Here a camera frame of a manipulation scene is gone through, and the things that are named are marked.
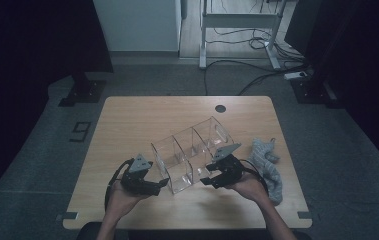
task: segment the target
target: wooden table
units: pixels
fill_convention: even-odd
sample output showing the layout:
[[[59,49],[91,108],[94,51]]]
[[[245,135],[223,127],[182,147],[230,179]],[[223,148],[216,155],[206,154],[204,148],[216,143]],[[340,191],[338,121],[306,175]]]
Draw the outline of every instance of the wooden table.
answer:
[[[219,113],[217,105],[226,111]],[[102,221],[105,188],[125,160],[142,153],[154,162],[146,180],[161,179],[151,143],[176,134],[214,116],[242,146],[233,154],[246,159],[252,139],[275,138],[276,164],[283,181],[283,202],[276,207],[290,228],[308,228],[308,215],[272,101],[269,97],[110,97],[106,100],[67,212],[68,229],[80,229],[90,221]],[[164,187],[158,197],[138,204],[120,220],[123,229],[250,229],[265,228],[258,207],[232,190],[214,189],[201,182],[175,195]]]

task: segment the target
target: crumpled towel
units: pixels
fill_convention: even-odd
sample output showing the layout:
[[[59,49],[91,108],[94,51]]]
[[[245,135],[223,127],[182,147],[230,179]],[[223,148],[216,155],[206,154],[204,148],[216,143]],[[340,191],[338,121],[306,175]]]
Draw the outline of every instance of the crumpled towel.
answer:
[[[279,157],[272,153],[274,142],[274,138],[268,143],[262,142],[259,138],[254,138],[252,153],[247,161],[257,168],[266,181],[270,200],[275,205],[279,205],[282,202],[282,178],[274,165],[279,160]]]

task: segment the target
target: transparent acrylic box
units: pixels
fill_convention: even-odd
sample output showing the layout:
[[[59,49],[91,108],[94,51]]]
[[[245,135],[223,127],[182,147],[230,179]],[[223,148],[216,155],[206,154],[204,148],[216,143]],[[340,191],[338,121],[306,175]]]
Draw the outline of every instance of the transparent acrylic box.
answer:
[[[226,129],[211,117],[152,143],[152,150],[162,177],[170,178],[168,186],[175,194],[210,176],[206,165],[211,163],[213,154],[217,148],[231,144],[234,141]]]

